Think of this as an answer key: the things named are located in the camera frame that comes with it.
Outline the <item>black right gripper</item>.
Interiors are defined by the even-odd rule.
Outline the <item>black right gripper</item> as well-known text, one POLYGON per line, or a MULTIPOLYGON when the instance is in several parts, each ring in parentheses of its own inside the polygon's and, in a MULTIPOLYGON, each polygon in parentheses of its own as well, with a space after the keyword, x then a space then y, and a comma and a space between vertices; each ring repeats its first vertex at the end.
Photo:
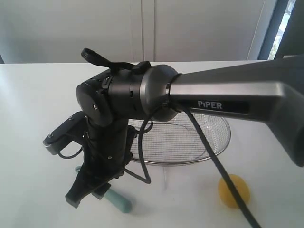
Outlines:
POLYGON ((101 200, 111 187, 108 182, 124 174, 132 157, 130 149, 134 138, 134 128, 128 122, 128 119, 116 119, 101 127, 84 118, 83 165, 65 195, 73 208, 77 209, 89 194, 101 200))

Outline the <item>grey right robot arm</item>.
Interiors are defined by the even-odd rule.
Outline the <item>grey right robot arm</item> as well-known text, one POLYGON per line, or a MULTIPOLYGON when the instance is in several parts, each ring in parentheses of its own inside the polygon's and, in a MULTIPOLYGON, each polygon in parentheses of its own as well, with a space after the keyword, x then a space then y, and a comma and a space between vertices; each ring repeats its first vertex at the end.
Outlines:
POLYGON ((105 71, 82 82, 84 162, 66 201, 81 200, 126 171, 130 119, 167 122, 179 112, 265 123, 291 160, 304 164, 304 57, 180 74, 168 65, 110 62, 84 54, 105 71))

